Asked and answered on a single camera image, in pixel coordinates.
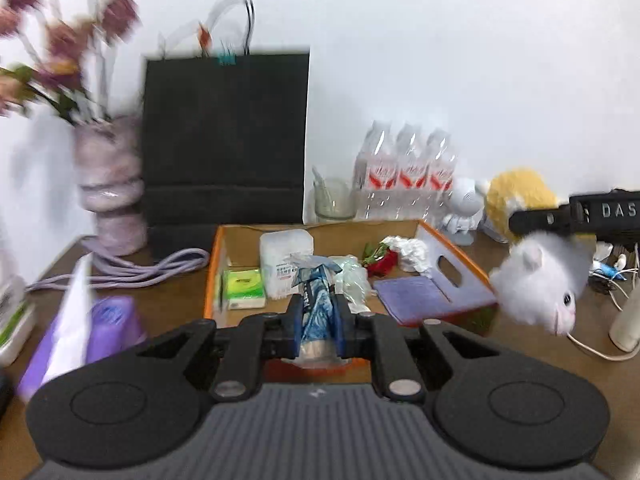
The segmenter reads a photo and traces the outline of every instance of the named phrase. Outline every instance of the crumpled plastic wrapper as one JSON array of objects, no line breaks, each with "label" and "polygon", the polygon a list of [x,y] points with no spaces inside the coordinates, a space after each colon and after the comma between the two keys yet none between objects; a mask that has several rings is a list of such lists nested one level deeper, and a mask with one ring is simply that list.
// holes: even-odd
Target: crumpled plastic wrapper
[{"label": "crumpled plastic wrapper", "polygon": [[427,278],[431,277],[429,263],[429,248],[418,238],[402,238],[388,236],[382,240],[393,252],[398,253],[398,266],[405,272],[420,272]]},{"label": "crumpled plastic wrapper", "polygon": [[342,269],[342,272],[335,277],[335,293],[344,294],[352,314],[369,312],[366,298],[371,294],[372,289],[367,269],[361,266],[358,259],[352,254],[332,256],[331,259]]}]

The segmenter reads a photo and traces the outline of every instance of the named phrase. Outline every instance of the purple cloth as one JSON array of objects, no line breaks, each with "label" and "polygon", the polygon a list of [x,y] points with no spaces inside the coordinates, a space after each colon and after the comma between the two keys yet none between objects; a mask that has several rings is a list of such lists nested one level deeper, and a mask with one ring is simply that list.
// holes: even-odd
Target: purple cloth
[{"label": "purple cloth", "polygon": [[373,288],[389,314],[401,325],[413,326],[423,319],[455,313],[438,286],[424,276],[377,280]]},{"label": "purple cloth", "polygon": [[[127,349],[145,338],[130,296],[111,296],[97,301],[91,316],[92,328],[86,348],[87,364]],[[18,395],[24,402],[28,402],[42,384],[49,365],[57,321],[56,317],[49,325],[18,384]]]}]

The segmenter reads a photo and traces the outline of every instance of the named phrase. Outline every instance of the crumpled tissue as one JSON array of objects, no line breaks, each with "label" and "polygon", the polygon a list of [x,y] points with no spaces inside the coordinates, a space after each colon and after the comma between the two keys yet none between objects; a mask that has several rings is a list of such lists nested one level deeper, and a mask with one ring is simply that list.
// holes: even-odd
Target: crumpled tissue
[{"label": "crumpled tissue", "polygon": [[398,266],[405,272],[420,272],[427,278],[431,277],[429,263],[429,248],[418,238],[402,238],[388,236],[382,240],[393,252],[398,253]]}]

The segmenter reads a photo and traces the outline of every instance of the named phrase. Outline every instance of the purple box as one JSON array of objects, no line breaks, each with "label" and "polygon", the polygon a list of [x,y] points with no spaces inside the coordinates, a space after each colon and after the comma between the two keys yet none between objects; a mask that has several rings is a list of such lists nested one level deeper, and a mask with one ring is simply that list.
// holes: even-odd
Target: purple box
[{"label": "purple box", "polygon": [[[86,364],[127,349],[146,338],[133,298],[130,296],[111,296],[97,301],[92,308],[91,316],[92,327],[86,348]],[[42,378],[49,365],[57,322],[56,317],[49,325],[18,384],[18,395],[24,402],[28,402],[42,384]]]}]

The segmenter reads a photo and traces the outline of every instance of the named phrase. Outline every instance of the pink vase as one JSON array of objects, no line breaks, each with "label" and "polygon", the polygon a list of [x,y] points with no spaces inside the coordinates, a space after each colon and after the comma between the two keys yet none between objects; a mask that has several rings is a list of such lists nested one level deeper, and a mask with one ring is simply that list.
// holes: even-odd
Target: pink vase
[{"label": "pink vase", "polygon": [[144,191],[138,126],[137,116],[123,116],[74,129],[81,205],[95,212],[98,240],[116,256],[146,245],[146,224],[137,207]]}]

